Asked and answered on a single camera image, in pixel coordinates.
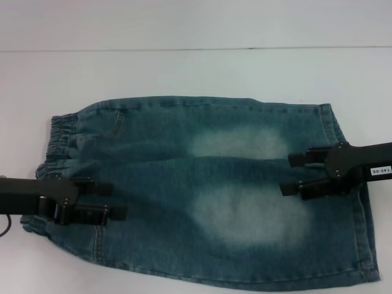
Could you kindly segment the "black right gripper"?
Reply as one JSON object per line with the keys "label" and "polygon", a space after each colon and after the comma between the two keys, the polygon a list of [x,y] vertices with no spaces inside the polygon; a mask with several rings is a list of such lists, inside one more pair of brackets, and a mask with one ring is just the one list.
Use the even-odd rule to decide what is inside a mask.
{"label": "black right gripper", "polygon": [[310,147],[304,153],[288,155],[291,167],[324,164],[329,178],[280,183],[283,196],[299,195],[312,200],[330,195],[346,195],[366,182],[392,179],[392,143],[352,146],[342,142],[330,147]]}

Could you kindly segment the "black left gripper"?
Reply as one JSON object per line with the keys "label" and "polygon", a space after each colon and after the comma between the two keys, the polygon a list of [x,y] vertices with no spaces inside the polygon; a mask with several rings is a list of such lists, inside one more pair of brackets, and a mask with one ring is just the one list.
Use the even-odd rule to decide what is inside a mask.
{"label": "black left gripper", "polygon": [[42,216],[59,225],[105,226],[108,220],[124,221],[127,208],[75,204],[78,194],[112,192],[112,184],[93,180],[0,178],[0,214]]}

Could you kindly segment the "blue denim shorts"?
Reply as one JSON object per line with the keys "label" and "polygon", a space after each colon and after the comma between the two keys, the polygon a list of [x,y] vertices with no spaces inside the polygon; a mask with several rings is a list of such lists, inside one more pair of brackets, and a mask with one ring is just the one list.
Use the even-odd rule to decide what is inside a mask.
{"label": "blue denim shorts", "polygon": [[287,156],[345,140],[329,104],[220,97],[105,100],[51,120],[36,176],[114,186],[124,221],[27,232],[83,260],[215,287],[295,291],[380,280],[367,186],[304,201],[281,182],[321,178]]}

